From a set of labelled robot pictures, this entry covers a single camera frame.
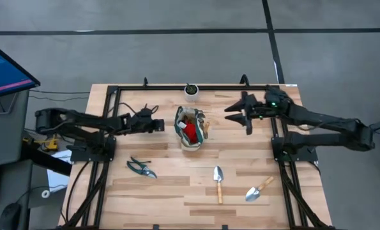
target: plant pot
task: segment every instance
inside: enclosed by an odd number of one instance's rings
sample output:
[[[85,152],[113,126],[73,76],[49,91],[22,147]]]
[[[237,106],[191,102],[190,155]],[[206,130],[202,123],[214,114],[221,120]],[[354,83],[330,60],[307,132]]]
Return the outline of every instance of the plant pot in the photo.
[[[198,99],[199,89],[198,89],[198,86],[196,84],[190,84],[190,85],[195,86],[197,88],[197,91],[191,95],[191,94],[187,93],[187,86],[185,86],[184,87],[185,100],[187,102],[195,102]]]

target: monitor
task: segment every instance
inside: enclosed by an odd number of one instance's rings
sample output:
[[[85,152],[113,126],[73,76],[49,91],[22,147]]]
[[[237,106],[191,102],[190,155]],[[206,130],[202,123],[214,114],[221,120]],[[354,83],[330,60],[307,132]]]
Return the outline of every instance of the monitor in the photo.
[[[0,113],[9,113],[16,93],[40,85],[30,73],[0,50]]]

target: white paper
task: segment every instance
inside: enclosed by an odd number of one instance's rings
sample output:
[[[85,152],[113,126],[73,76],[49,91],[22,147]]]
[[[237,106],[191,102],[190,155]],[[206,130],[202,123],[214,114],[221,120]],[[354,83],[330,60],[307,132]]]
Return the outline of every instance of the white paper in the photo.
[[[72,152],[70,150],[60,151],[52,155],[54,158],[60,158],[61,160],[70,163],[70,156],[72,155]],[[58,185],[68,185],[69,183],[69,176],[65,176],[62,174],[59,174],[57,172],[54,172],[50,169],[48,169],[48,182],[49,187],[56,187],[57,188],[49,188],[50,192],[56,192],[58,190],[61,190],[63,188],[66,188],[64,186],[58,186]]]

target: wooden table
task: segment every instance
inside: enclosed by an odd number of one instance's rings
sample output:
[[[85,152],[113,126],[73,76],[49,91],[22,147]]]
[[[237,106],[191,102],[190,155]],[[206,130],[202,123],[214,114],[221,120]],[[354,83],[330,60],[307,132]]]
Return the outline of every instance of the wooden table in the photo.
[[[101,116],[106,84],[91,88],[86,112]],[[301,104],[296,86],[281,85],[281,89],[297,104]],[[249,91],[263,100],[263,91]],[[165,132],[134,134],[117,137],[117,150],[110,163],[103,203],[104,229],[287,229],[282,183],[278,164],[273,159],[270,138],[273,136],[270,119],[253,120],[254,132],[246,135],[245,127],[224,119],[224,109],[240,99],[239,91],[200,91],[199,101],[188,103],[182,91],[123,91],[121,102],[139,111],[148,104],[159,105],[153,119],[165,120]],[[209,139],[196,152],[181,150],[174,131],[174,115],[179,105],[203,110],[210,121]],[[121,105],[119,114],[130,112]],[[130,156],[151,160],[149,168],[158,178],[138,175],[126,166]],[[83,166],[72,168],[71,185]],[[73,214],[86,197],[91,164],[81,174],[72,195],[70,214]],[[224,204],[217,200],[217,184],[213,181],[213,168],[219,165],[225,180],[222,182]],[[319,173],[306,162],[297,162],[302,194],[319,218],[331,224]],[[245,194],[268,176],[275,181],[262,192],[258,200],[248,203]],[[297,204],[294,216],[299,225]],[[89,223],[93,223],[96,198],[91,205]]]

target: red object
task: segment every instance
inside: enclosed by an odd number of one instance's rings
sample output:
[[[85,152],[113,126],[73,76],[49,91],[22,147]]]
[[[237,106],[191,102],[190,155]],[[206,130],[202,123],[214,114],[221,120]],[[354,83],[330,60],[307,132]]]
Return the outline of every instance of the red object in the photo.
[[[190,139],[190,143],[191,144],[198,143],[198,137],[197,137],[197,132],[195,131],[195,125],[191,124],[188,121],[186,121],[185,124],[187,126],[183,129],[183,132]]]

